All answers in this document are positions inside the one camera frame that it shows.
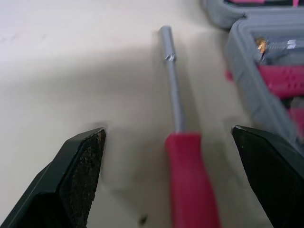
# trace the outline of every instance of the metal tool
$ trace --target metal tool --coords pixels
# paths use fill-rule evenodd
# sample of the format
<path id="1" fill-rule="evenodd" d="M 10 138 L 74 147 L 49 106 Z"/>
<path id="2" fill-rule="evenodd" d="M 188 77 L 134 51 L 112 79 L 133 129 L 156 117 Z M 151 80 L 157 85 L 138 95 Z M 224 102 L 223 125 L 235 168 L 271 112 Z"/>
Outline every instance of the metal tool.
<path id="1" fill-rule="evenodd" d="M 201 156 L 201 135 L 186 133 L 176 77 L 171 28 L 160 30 L 170 84 L 175 132 L 166 140 L 171 167 L 171 209 L 174 228 L 220 228 L 212 185 Z"/>

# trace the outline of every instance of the table surface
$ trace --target table surface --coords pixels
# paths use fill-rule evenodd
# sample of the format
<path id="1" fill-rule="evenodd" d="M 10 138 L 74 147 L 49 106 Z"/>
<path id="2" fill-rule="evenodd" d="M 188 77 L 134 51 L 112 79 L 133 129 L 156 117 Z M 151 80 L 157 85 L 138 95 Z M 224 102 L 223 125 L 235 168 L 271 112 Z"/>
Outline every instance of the table surface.
<path id="1" fill-rule="evenodd" d="M 171 227 L 163 25 L 173 29 L 187 129 L 202 132 L 223 227 L 272 227 L 229 134 L 251 121 L 225 78 L 227 32 L 197 0 L 0 2 L 0 223 L 66 139 L 106 126 L 88 228 L 135 228 L 143 214 L 146 227 Z"/>

